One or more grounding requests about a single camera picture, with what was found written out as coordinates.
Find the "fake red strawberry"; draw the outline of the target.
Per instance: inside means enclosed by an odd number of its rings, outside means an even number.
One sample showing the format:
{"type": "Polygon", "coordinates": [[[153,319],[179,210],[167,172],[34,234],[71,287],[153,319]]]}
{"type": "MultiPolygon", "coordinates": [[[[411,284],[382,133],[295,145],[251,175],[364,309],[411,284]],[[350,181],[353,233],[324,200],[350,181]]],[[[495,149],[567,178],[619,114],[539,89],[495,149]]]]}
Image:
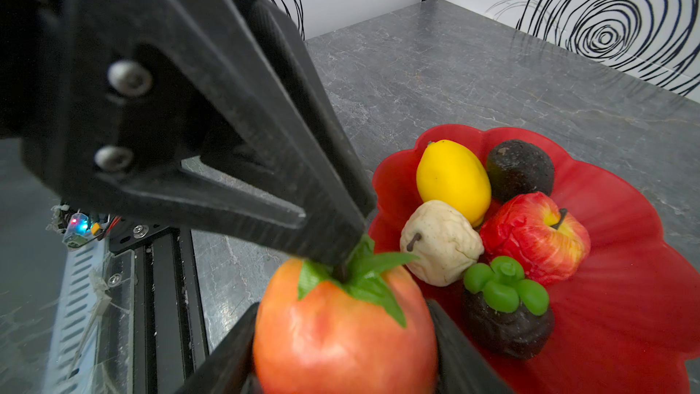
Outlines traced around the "fake red strawberry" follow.
{"type": "Polygon", "coordinates": [[[406,264],[364,235],[345,264],[291,258],[257,311],[253,369],[264,393],[433,393],[438,343],[428,305],[406,264]]]}

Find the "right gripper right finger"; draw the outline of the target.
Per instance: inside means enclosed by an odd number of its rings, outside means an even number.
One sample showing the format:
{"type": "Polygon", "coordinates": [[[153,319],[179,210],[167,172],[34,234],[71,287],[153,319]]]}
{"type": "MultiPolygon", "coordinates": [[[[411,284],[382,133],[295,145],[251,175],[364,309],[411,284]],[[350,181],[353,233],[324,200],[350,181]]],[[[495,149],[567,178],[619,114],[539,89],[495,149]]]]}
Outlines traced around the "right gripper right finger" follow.
{"type": "Polygon", "coordinates": [[[512,394],[513,389],[481,356],[435,300],[428,301],[439,352],[437,393],[512,394]]]}

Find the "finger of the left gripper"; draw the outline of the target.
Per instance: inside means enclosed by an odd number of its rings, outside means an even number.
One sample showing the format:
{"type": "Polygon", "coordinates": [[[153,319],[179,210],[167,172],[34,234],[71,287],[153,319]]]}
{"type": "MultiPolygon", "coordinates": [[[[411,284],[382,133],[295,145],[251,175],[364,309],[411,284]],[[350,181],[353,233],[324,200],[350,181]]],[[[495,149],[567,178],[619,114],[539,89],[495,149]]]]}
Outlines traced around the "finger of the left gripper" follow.
{"type": "Polygon", "coordinates": [[[289,16],[270,0],[222,0],[229,89],[215,105],[211,167],[295,204],[310,219],[365,219],[375,195],[289,16]]]}
{"type": "Polygon", "coordinates": [[[268,0],[21,0],[21,155],[74,206],[337,266],[366,177],[268,0]]]}

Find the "fake red apple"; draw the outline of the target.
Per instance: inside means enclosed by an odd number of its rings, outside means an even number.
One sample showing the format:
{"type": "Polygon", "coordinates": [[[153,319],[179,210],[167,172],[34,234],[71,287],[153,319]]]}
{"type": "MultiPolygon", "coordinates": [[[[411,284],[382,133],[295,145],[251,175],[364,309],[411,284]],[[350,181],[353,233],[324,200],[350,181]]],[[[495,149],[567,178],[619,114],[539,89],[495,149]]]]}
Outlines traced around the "fake red apple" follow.
{"type": "Polygon", "coordinates": [[[511,257],[526,277],[543,286],[572,277],[592,248],[586,228],[544,193],[506,202],[479,234],[488,259],[511,257]]]}

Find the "black fake avocado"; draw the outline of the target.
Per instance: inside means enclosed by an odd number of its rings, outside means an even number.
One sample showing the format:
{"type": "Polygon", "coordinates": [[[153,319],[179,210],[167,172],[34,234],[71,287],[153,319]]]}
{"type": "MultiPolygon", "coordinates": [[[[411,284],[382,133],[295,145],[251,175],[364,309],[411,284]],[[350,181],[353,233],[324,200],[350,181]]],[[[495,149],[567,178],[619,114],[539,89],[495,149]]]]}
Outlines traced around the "black fake avocado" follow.
{"type": "Polygon", "coordinates": [[[555,168],[549,155],[523,140],[506,140],[488,154],[486,171],[492,198],[501,204],[521,194],[551,195],[555,168]]]}

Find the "dark mangosteen with green calyx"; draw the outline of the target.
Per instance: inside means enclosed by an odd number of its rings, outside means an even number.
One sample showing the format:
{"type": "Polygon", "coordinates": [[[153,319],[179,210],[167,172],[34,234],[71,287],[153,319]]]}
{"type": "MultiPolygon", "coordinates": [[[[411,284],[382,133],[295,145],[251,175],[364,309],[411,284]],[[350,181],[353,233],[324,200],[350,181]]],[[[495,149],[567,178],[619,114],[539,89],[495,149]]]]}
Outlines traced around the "dark mangosteen with green calyx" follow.
{"type": "Polygon", "coordinates": [[[548,291],[512,257],[470,266],[463,275],[468,331],[483,347],[512,359],[539,355],[555,327],[548,291]]]}

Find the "yellow fake lemon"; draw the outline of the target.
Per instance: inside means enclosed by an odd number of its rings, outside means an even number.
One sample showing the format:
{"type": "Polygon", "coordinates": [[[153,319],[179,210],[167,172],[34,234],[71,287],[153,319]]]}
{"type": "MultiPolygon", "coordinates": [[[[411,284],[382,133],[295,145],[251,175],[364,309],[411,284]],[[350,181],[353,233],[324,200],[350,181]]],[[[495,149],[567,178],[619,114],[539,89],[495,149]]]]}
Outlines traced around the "yellow fake lemon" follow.
{"type": "Polygon", "coordinates": [[[417,166],[417,190],[423,202],[438,200],[479,227],[491,203],[490,180],[479,158],[452,140],[430,142],[417,166]]]}

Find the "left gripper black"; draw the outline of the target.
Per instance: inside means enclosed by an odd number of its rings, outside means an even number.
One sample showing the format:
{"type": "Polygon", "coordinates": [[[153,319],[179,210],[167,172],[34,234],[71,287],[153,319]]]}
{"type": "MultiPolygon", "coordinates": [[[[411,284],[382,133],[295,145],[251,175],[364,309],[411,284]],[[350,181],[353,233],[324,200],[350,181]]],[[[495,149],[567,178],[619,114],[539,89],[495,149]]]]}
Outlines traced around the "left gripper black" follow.
{"type": "Polygon", "coordinates": [[[64,0],[1,0],[1,138],[44,140],[56,132],[56,53],[64,0]]]}

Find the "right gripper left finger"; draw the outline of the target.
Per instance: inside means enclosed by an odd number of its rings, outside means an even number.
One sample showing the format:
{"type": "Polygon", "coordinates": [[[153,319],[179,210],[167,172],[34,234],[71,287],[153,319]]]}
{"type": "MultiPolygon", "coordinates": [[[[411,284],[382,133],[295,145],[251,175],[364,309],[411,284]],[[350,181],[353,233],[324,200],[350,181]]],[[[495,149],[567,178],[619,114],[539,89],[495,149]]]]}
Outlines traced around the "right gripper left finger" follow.
{"type": "Polygon", "coordinates": [[[259,393],[253,371],[253,339],[259,304],[251,305],[177,394],[259,393]]]}

